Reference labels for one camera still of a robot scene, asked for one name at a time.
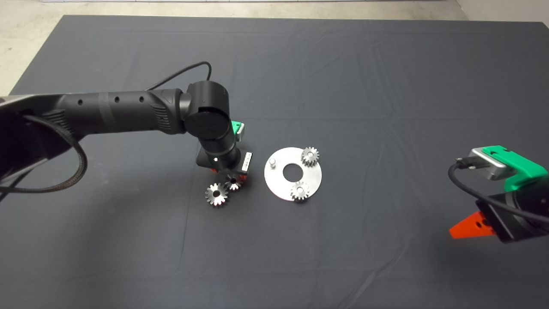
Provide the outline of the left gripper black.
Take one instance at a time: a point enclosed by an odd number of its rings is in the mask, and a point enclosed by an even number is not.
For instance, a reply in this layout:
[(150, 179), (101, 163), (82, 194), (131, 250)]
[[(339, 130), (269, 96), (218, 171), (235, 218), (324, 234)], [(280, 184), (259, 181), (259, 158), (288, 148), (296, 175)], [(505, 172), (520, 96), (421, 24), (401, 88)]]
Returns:
[(196, 158), (196, 164), (200, 167), (210, 169), (213, 173), (218, 173), (222, 170), (237, 173), (238, 180), (246, 182), (252, 158), (252, 152), (240, 148), (233, 148), (222, 156), (208, 154), (201, 148)]

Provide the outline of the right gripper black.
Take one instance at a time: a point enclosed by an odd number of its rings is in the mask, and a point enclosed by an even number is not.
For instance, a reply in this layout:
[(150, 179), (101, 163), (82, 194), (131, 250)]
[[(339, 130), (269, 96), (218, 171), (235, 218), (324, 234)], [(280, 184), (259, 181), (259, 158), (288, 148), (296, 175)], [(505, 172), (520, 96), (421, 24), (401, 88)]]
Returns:
[[(496, 201), (515, 209), (548, 217), (548, 196), (544, 195), (492, 195)], [(476, 200), (481, 212), (475, 212), (449, 229), (453, 239), (497, 236), (503, 243), (517, 242), (547, 236), (547, 223), (531, 221)]]

